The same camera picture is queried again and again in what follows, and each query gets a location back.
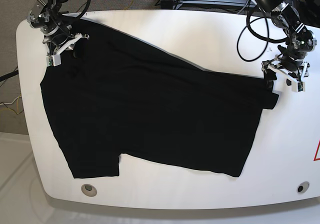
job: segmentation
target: metal grommet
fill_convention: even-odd
[[[297,187],[296,192],[299,194],[303,194],[309,189],[309,187],[310,187],[310,183],[305,181]]]
[[[97,189],[93,186],[93,185],[90,185],[90,184],[84,184],[82,187],[81,187],[81,191],[83,192],[83,194],[85,194],[86,196],[88,197],[95,197],[97,195]]]

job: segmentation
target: black fabric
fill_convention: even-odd
[[[109,27],[62,54],[43,104],[74,178],[119,175],[119,156],[239,177],[263,109],[278,95],[259,78],[202,71]]]

